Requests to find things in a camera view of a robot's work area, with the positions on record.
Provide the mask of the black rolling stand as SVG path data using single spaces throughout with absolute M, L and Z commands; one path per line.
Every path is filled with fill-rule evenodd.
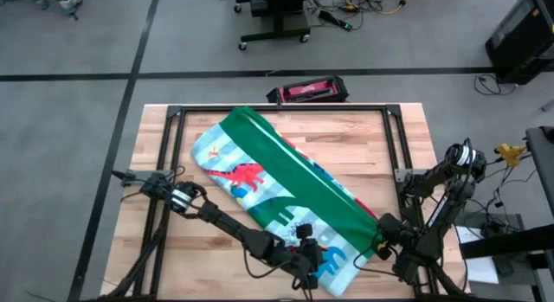
M 269 32 L 242 35 L 238 48 L 244 51 L 249 42 L 298 37 L 300 43 L 308 42 L 310 26 L 304 11 L 304 0 L 235 0 L 234 12 L 242 11 L 242 4 L 248 3 L 252 17 L 265 17 L 272 20 L 273 29 Z

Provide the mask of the black power adapter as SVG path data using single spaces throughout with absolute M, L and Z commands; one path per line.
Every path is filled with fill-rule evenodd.
M 480 227 L 480 233 L 484 239 L 494 236 L 507 235 L 512 232 L 512 227 L 509 224 L 500 222 L 484 222 Z

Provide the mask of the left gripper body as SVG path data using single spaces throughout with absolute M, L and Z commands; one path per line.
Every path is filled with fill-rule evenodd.
M 318 277 L 316 273 L 323 262 L 323 249 L 313 238 L 305 238 L 300 241 L 298 254 L 307 260 L 307 266 L 301 268 L 301 274 L 298 277 L 301 289 L 317 289 Z

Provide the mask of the dinosaur print towel green border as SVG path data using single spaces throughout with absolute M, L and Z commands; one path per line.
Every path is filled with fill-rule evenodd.
M 264 230 L 288 246 L 309 224 L 324 249 L 315 277 L 341 297 L 373 255 L 377 217 L 345 186 L 284 138 L 258 112 L 234 108 L 193 144 L 196 165 Z

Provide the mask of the large black equipment case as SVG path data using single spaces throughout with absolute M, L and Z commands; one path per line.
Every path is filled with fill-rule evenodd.
M 519 0 L 485 48 L 498 83 L 528 84 L 554 65 L 554 0 Z

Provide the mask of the white paper sheet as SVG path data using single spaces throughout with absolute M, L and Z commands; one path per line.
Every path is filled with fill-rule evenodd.
M 483 238 L 478 228 L 455 227 L 460 244 L 477 241 Z M 499 276 L 491 257 L 465 259 L 468 267 L 468 279 L 474 282 L 498 285 Z

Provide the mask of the black power strip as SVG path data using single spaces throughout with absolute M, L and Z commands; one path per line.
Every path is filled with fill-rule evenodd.
M 318 18 L 325 21 L 325 22 L 328 22 L 328 23 L 330 23 L 334 26 L 337 26 L 341 29 L 344 29 L 346 31 L 352 31 L 352 26 L 349 23 L 347 23 L 343 20 L 337 19 L 330 12 L 320 10 L 318 12 Z

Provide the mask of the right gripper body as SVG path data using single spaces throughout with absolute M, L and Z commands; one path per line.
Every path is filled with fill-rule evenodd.
M 409 245 L 409 228 L 404 226 L 392 214 L 386 213 L 377 221 L 377 244 L 383 241 L 388 242 L 389 249 L 378 252 L 376 245 L 376 254 L 380 259 L 388 259 L 392 255 L 392 247 L 396 245 L 407 247 Z

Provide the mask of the black metal table frame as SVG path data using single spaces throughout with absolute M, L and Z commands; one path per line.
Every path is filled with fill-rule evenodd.
M 438 163 L 435 149 L 421 103 L 398 103 L 414 168 L 428 169 Z M 146 105 L 138 126 L 130 168 L 153 170 L 158 160 L 167 105 Z M 229 111 L 199 112 L 189 108 L 184 121 L 184 137 L 179 153 L 179 164 L 185 173 L 179 180 L 198 181 L 208 191 L 208 197 L 223 211 L 249 227 L 257 227 L 238 204 L 215 186 L 198 169 L 190 155 L 191 147 L 201 133 L 224 119 Z M 346 185 L 377 215 L 386 212 L 399 215 L 394 195 L 394 182 L 386 143 L 383 116 L 380 111 L 354 109 L 370 104 L 291 104 L 283 109 L 263 110 L 270 105 L 253 107 L 307 155 L 322 164 L 334 177 Z M 146 220 L 148 202 L 144 196 L 128 198 L 121 205 L 113 246 L 119 254 L 126 250 L 125 262 L 109 263 L 107 276 L 123 273 L 124 263 L 131 264 L 131 255 L 138 254 L 139 224 Z M 246 272 L 242 249 L 238 241 L 223 237 L 223 232 L 200 220 L 185 220 L 170 215 L 158 300 L 160 301 L 305 301 L 299 289 L 291 287 L 293 278 L 275 271 L 255 280 Z M 454 231 L 447 233 L 446 266 L 448 275 L 460 284 L 463 281 L 463 262 Z M 361 272 L 340 299 L 322 289 L 312 292 L 318 301 L 373 302 L 411 299 L 413 289 L 392 276 Z

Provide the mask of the red and black tool case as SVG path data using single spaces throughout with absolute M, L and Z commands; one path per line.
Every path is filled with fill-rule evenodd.
M 327 76 L 276 87 L 266 98 L 269 103 L 344 103 L 349 96 L 342 78 Z

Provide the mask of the black side desk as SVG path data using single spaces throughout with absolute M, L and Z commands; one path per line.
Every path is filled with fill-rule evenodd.
M 554 217 L 554 126 L 528 128 L 525 137 Z M 538 250 L 543 252 L 538 260 L 534 260 L 538 263 L 538 269 L 548 268 L 554 273 L 554 223 L 461 244 L 464 259 Z

